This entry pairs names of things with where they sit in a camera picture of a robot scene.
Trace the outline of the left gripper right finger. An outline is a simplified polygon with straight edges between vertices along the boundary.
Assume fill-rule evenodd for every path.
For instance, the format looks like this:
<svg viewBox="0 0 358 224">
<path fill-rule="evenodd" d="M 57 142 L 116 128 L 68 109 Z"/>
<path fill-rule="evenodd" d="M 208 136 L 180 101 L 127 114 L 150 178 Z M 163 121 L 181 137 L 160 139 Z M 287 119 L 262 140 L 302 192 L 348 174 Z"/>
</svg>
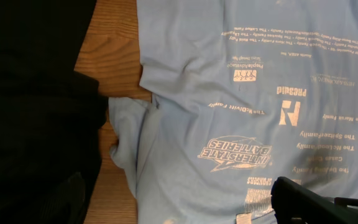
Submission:
<svg viewBox="0 0 358 224">
<path fill-rule="evenodd" d="M 271 204 L 278 224 L 358 224 L 358 199 L 329 201 L 286 177 L 274 182 Z"/>
</svg>

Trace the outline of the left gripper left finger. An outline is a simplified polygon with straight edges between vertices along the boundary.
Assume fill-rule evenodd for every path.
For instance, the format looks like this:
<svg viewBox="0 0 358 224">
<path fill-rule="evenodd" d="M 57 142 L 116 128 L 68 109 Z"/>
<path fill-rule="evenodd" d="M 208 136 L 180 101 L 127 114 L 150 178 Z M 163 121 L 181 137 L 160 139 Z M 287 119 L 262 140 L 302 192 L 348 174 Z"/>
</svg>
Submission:
<svg viewBox="0 0 358 224">
<path fill-rule="evenodd" d="M 52 190 L 0 212 L 0 224 L 81 224 L 86 184 L 79 172 Z"/>
</svg>

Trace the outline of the light blue t-shirt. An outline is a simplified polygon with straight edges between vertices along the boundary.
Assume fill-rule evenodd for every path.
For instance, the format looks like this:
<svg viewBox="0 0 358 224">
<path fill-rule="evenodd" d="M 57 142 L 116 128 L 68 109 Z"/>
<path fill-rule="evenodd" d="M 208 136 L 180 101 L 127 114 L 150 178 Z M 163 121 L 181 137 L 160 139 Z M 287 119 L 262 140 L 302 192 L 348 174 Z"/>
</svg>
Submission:
<svg viewBox="0 0 358 224">
<path fill-rule="evenodd" d="M 138 0 L 141 87 L 110 98 L 139 223 L 274 223 L 280 176 L 358 198 L 358 0 Z"/>
</svg>

